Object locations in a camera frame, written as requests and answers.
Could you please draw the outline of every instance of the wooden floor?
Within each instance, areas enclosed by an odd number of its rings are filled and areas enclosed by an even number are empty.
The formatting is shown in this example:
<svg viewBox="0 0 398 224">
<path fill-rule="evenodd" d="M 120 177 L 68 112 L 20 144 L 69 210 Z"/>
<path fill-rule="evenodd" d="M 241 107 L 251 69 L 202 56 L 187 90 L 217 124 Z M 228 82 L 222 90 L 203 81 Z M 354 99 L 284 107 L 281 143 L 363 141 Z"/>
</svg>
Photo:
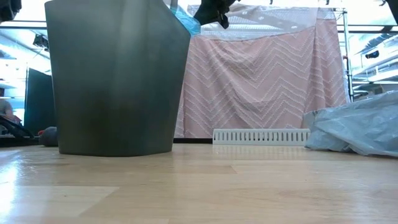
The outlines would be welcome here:
<svg viewBox="0 0 398 224">
<path fill-rule="evenodd" d="M 133 158 L 0 149 L 0 223 L 398 223 L 398 160 L 174 145 Z"/>
</svg>

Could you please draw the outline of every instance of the floor vent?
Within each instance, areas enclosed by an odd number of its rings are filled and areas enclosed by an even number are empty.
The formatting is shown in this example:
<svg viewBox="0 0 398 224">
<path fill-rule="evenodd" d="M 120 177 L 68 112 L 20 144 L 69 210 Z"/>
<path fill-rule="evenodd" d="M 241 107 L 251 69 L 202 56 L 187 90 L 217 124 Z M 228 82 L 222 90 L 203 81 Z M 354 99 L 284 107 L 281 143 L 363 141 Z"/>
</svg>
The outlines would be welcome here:
<svg viewBox="0 0 398 224">
<path fill-rule="evenodd" d="M 213 144 L 304 146 L 309 136 L 309 129 L 215 129 Z"/>
</svg>

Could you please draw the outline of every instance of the metal trash can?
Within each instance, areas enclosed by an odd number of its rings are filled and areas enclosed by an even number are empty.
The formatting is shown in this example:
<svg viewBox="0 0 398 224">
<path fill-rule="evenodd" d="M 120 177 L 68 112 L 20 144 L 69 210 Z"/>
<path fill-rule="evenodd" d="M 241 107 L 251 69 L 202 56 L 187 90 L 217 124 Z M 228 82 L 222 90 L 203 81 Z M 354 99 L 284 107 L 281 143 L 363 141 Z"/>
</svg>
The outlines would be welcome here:
<svg viewBox="0 0 398 224">
<path fill-rule="evenodd" d="M 59 151 L 172 150 L 190 34 L 162 0 L 45 3 Z"/>
</svg>

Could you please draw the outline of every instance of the pink curtain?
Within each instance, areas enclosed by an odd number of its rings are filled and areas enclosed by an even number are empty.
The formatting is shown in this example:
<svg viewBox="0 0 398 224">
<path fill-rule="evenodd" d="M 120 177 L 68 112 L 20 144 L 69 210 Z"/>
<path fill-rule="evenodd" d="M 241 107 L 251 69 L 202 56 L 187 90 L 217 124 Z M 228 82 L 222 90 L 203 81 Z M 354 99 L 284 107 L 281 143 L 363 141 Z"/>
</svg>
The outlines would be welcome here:
<svg viewBox="0 0 398 224">
<path fill-rule="evenodd" d="M 190 44 L 176 138 L 217 128 L 303 128 L 303 114 L 346 103 L 335 19 L 292 34 Z"/>
</svg>

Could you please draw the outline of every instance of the person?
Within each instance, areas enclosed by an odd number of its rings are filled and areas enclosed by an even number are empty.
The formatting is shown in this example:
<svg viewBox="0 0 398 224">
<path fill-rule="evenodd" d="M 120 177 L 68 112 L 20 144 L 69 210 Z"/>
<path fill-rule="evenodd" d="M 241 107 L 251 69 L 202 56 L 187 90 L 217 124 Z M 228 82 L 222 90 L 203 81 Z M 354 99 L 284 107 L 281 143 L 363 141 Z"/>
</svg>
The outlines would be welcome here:
<svg viewBox="0 0 398 224">
<path fill-rule="evenodd" d="M 12 106 L 5 99 L 0 99 L 0 115 L 12 121 L 15 119 Z"/>
</svg>

